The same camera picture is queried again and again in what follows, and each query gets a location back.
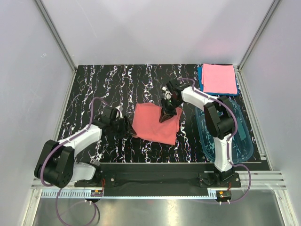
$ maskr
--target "reflective floor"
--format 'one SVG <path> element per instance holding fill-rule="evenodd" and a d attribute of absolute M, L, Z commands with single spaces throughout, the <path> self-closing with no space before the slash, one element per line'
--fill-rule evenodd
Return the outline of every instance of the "reflective floor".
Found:
<path fill-rule="evenodd" d="M 234 191 L 234 198 L 241 191 Z M 60 199 L 63 213 L 79 199 Z M 205 204 L 194 200 L 100 200 L 100 217 L 92 226 L 283 226 L 273 191 L 250 191 L 241 202 L 231 205 Z M 65 222 L 82 226 L 93 216 L 87 203 L 63 214 Z M 42 198 L 34 226 L 62 225 L 55 214 L 55 199 Z"/>

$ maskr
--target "blue bin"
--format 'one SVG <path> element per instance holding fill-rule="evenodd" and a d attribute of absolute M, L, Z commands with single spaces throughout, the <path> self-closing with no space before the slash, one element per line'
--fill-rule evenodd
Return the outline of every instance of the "blue bin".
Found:
<path fill-rule="evenodd" d="M 234 114 L 238 122 L 238 131 L 232 140 L 232 160 L 233 163 L 241 163 L 247 161 L 253 155 L 253 144 L 250 138 L 248 128 L 246 126 L 246 121 L 241 113 L 239 105 L 230 100 L 232 103 Z M 201 138 L 201 144 L 205 156 L 209 161 L 215 161 L 215 148 L 213 137 L 209 134 L 206 122 L 205 113 L 199 109 L 195 108 L 195 114 L 198 123 L 198 132 Z"/>

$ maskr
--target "marble pattern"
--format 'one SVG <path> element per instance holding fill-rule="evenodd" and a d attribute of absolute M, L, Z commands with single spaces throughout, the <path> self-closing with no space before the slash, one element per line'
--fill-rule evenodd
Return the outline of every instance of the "marble pattern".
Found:
<path fill-rule="evenodd" d="M 160 105 L 161 88 L 170 79 L 192 78 L 198 81 L 198 65 L 80 65 L 63 118 L 59 139 L 66 138 L 89 122 L 93 97 L 102 97 L 109 105 L 122 105 L 133 121 L 136 103 Z M 241 107 L 254 145 L 249 161 L 260 161 L 246 108 L 241 96 L 232 97 Z M 104 103 L 95 102 L 94 114 L 102 113 Z M 82 162 L 206 162 L 202 152 L 194 106 L 183 104 L 176 145 L 165 145 L 139 138 L 117 140 L 105 135 L 79 153 Z"/>

